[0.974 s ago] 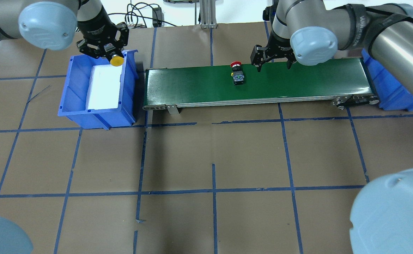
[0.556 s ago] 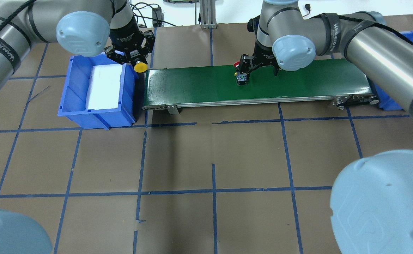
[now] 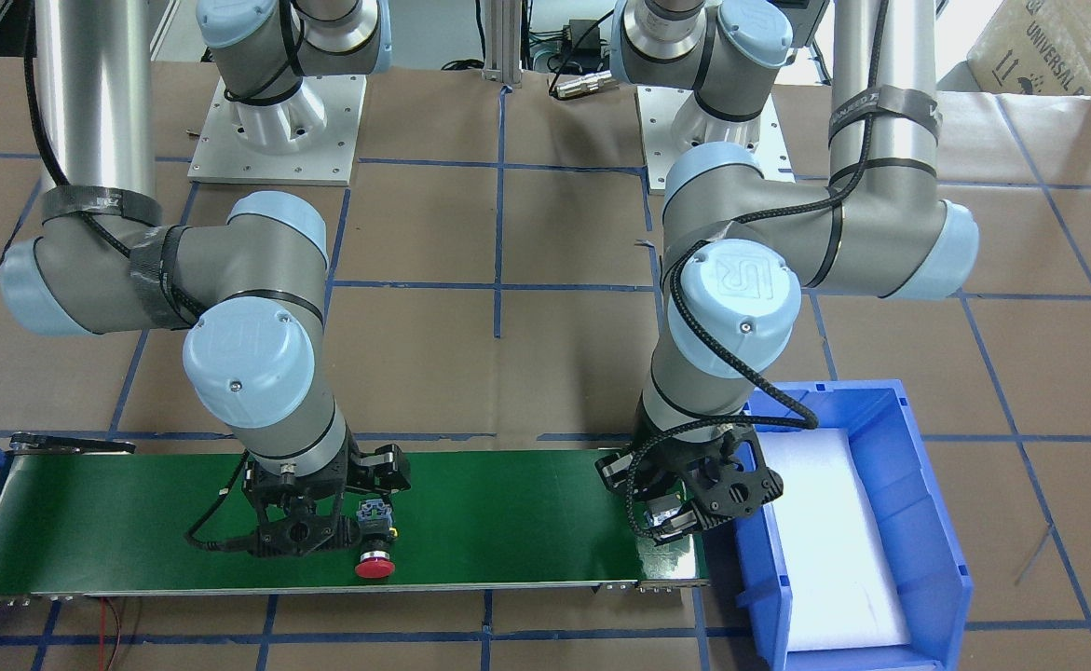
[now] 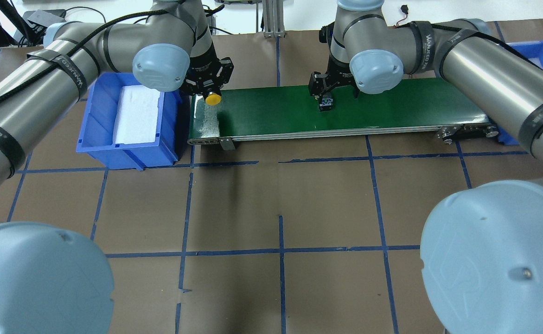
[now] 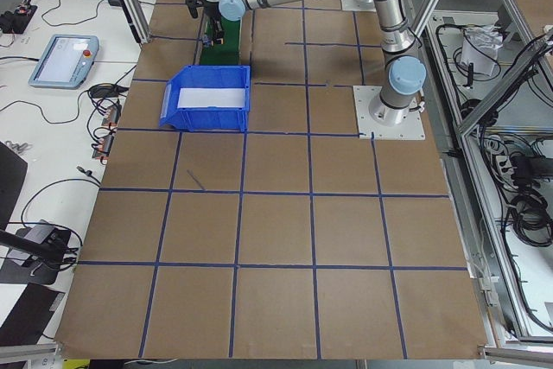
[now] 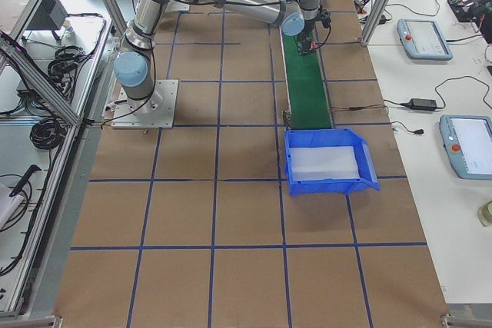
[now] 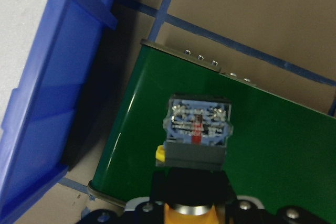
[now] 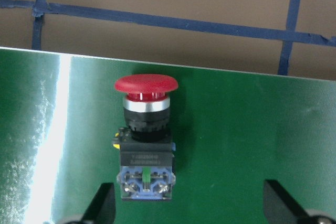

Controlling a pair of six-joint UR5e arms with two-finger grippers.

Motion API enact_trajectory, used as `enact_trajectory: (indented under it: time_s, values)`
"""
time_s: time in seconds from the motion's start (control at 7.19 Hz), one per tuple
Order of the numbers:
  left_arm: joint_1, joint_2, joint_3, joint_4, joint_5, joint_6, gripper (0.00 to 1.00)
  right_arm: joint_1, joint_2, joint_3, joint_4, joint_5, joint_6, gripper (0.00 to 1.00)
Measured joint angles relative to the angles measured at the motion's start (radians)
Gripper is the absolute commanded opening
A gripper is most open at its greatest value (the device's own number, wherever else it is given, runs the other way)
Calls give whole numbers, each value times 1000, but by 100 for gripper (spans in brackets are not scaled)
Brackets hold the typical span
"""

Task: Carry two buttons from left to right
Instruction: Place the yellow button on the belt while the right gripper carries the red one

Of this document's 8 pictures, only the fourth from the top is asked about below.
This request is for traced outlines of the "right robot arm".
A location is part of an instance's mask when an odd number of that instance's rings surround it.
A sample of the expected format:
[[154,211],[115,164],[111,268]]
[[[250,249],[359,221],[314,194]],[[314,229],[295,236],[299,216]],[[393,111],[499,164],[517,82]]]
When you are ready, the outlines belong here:
[[[543,161],[543,69],[492,36],[481,19],[389,26],[382,0],[339,0],[319,32],[328,69],[316,99],[352,85],[380,94],[432,71],[486,115],[483,127],[441,128],[444,142],[508,135]],[[498,180],[454,193],[430,212],[422,281],[446,334],[543,334],[543,179]]]

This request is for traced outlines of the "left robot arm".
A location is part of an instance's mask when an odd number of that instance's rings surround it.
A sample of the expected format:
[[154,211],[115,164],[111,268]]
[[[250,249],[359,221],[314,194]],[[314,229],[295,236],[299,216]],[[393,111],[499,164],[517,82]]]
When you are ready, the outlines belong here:
[[[0,184],[104,72],[208,103],[234,65],[218,58],[199,0],[155,0],[105,23],[49,27],[43,49],[0,82]],[[88,237],[38,222],[0,222],[0,334],[106,334],[114,275]]]

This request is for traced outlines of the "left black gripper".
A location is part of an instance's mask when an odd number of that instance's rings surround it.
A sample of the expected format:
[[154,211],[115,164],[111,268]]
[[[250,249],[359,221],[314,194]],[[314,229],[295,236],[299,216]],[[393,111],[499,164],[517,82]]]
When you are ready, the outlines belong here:
[[191,96],[220,94],[229,82],[234,67],[230,57],[218,58],[215,47],[211,46],[204,54],[190,58],[181,91]]

